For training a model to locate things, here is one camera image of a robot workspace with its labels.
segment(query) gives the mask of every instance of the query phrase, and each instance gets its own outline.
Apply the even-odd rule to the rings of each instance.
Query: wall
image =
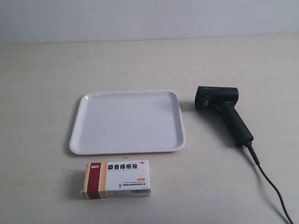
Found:
[[[293,33],[298,0],[0,0],[0,44]]]

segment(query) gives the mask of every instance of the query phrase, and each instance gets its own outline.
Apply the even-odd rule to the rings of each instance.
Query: red label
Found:
[[[101,162],[93,162],[90,165],[87,194],[90,199],[99,199],[99,180]]]

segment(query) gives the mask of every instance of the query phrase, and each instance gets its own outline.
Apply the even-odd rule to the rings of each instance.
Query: black cable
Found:
[[[276,191],[279,199],[280,199],[280,203],[281,203],[281,206],[282,206],[282,209],[284,210],[284,213],[285,213],[285,216],[287,217],[287,219],[289,220],[290,224],[294,224],[291,217],[289,216],[289,213],[287,212],[286,210],[286,207],[285,207],[285,203],[284,203],[284,200],[282,199],[282,196],[281,196],[281,193],[279,192],[279,190],[277,189],[277,187],[273,184],[273,182],[267,177],[267,175],[265,174],[265,172],[263,171],[261,165],[260,165],[260,162],[257,158],[257,155],[255,153],[255,151],[253,150],[253,147],[251,146],[251,144],[248,144],[246,146],[254,160],[254,162],[256,163],[257,167],[259,168],[259,170],[261,171],[262,175],[264,176],[264,178],[268,181],[268,183],[274,188],[274,190]]]

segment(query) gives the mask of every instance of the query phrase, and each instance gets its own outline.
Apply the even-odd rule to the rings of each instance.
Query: white table surface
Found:
[[[195,112],[197,86],[214,85],[238,87],[262,167],[298,223],[298,84],[299,35],[0,46],[0,222],[284,223],[276,193],[263,178],[261,187],[218,117]],[[179,95],[185,148],[70,152],[81,96],[161,89]],[[82,199],[86,163],[127,158],[150,161],[150,197]]]

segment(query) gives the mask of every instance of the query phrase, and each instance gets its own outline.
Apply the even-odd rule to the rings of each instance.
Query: plastic tray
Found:
[[[184,145],[178,96],[169,90],[83,96],[70,141],[79,155],[173,152]]]

